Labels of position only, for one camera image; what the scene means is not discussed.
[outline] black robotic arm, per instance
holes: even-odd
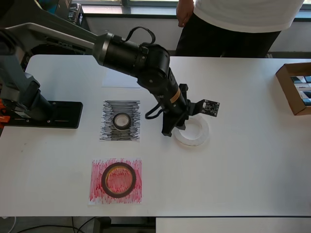
[[[189,116],[204,113],[216,116],[219,103],[187,99],[187,85],[178,86],[169,67],[169,53],[160,45],[141,45],[120,36],[106,33],[96,36],[70,22],[41,10],[33,0],[6,1],[0,12],[0,77],[4,84],[0,95],[5,106],[24,119],[50,121],[55,109],[40,94],[39,83],[24,73],[15,57],[16,47],[29,51],[48,43],[84,54],[92,54],[98,64],[134,76],[138,84],[149,90],[158,105],[146,114],[147,119],[163,112],[162,133],[171,136],[176,126],[184,129]],[[150,116],[157,108],[159,112]]]

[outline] black mounting plate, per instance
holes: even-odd
[[[17,114],[5,126],[77,129],[80,123],[83,104],[81,102],[49,101],[53,116],[46,121],[22,118]]]

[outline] cardboard box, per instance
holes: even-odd
[[[284,64],[276,73],[276,77],[281,84],[283,92],[287,98],[294,115],[311,114],[311,106],[306,106],[300,97],[291,77],[310,76],[311,63]]]

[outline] paper sheet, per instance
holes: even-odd
[[[139,141],[140,139],[140,101],[105,100],[101,121],[101,141]],[[118,113],[126,113],[131,118],[129,129],[118,130],[113,118]]]
[[[102,87],[123,87],[136,88],[137,90],[141,90],[141,87],[137,84],[137,78],[112,69],[107,69],[106,76],[103,79]]]
[[[102,175],[105,169],[116,162],[123,162],[130,165],[136,175],[136,183],[133,191],[123,198],[112,198],[107,195],[102,187]],[[141,159],[103,159],[93,160],[92,173],[91,173],[91,184],[89,191],[88,204],[112,204],[112,203],[141,203],[142,199],[142,180],[141,180]]]

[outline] black cable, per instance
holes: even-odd
[[[82,230],[80,230],[80,229],[78,229],[78,228],[76,228],[76,227],[72,227],[72,226],[62,226],[62,225],[41,225],[41,226],[36,226],[36,227],[27,228],[27,229],[21,230],[21,231],[16,232],[16,233],[22,233],[22,232],[26,232],[26,231],[33,230],[33,229],[36,229],[36,228],[41,228],[41,227],[63,227],[63,228],[73,228],[73,229],[78,230],[78,232],[80,231],[81,233],[85,233],[85,232],[83,232]]]
[[[74,231],[74,224],[73,224],[73,217],[71,216],[71,223],[72,223],[72,230],[73,230],[73,233],[76,233],[75,231]]]
[[[146,119],[148,119],[148,120],[155,119],[163,112],[164,112],[164,109],[160,109],[157,114],[155,114],[153,116],[147,116]]]
[[[153,109],[151,109],[150,111],[148,111],[148,112],[145,114],[145,118],[146,118],[147,120],[157,118],[157,117],[164,111],[164,109],[161,109],[160,111],[158,111],[157,114],[155,114],[155,115],[153,115],[153,116],[150,116],[150,114],[153,113],[153,112],[154,112],[156,109],[158,109],[160,106],[161,106],[161,103],[158,103]]]
[[[79,232],[84,233],[84,232],[83,232],[82,230],[80,230],[80,229],[81,229],[84,225],[86,225],[88,222],[90,222],[91,220],[93,220],[94,218],[96,218],[96,217],[92,217],[92,218],[90,218],[88,221],[86,221],[85,223],[83,223],[83,224],[81,225],[81,227],[79,227],[77,233],[79,233]]]
[[[148,28],[144,28],[144,27],[135,27],[135,28],[131,29],[131,31],[130,31],[129,34],[127,35],[127,38],[126,38],[125,40],[123,40],[122,42],[128,41],[128,40],[132,37],[134,31],[136,31],[138,28],[141,28],[141,29],[147,31],[147,32],[149,33],[149,35],[151,36],[151,42],[150,42],[150,43],[144,42],[144,43],[142,43],[142,45],[151,45],[151,44],[153,44],[153,43],[156,41],[156,36],[155,36],[155,34],[154,34],[152,31],[150,31]]]

